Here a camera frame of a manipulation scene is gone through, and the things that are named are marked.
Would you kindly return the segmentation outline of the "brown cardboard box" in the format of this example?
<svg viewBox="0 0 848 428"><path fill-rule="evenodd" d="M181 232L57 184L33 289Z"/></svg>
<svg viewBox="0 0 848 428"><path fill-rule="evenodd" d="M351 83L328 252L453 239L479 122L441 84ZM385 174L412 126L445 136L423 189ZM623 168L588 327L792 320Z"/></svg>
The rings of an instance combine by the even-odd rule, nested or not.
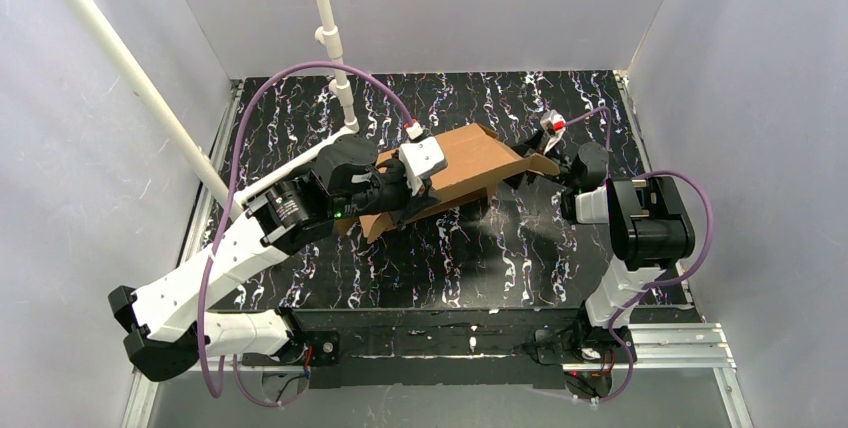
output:
<svg viewBox="0 0 848 428"><path fill-rule="evenodd" d="M489 128L477 123L436 136L448 167L431 177L441 203L412 219L412 223L479 198L491 198L497 185L525 171L557 175L556 163L539 154L516 154Z"/></svg>

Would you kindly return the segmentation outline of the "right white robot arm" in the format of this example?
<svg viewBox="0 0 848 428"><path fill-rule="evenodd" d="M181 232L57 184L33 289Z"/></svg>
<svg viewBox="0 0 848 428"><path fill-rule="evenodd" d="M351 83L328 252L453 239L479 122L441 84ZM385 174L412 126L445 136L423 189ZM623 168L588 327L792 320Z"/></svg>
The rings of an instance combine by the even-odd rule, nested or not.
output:
<svg viewBox="0 0 848 428"><path fill-rule="evenodd" d="M560 215L572 225L605 225L613 256L599 286L561 330L541 329L526 345L539 363L567 359L612 363L626 354L639 299L695 247L695 233L674 179L611 179L607 148L588 142L571 159L551 156L560 172Z"/></svg>

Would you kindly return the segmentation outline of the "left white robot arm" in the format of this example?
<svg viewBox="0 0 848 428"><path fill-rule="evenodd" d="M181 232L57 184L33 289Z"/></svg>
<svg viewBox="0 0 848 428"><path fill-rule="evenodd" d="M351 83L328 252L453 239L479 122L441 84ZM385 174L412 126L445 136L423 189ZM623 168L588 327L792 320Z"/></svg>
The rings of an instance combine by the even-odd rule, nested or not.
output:
<svg viewBox="0 0 848 428"><path fill-rule="evenodd" d="M431 178L448 165L433 137L405 143L384 161L375 144L347 134L260 191L223 233L172 272L140 288L120 286L108 301L126 331L131 364L162 382L203 358L283 357L313 335L289 309L213 313L210 306L265 269L329 237L336 222L388 214L403 225L435 206Z"/></svg>

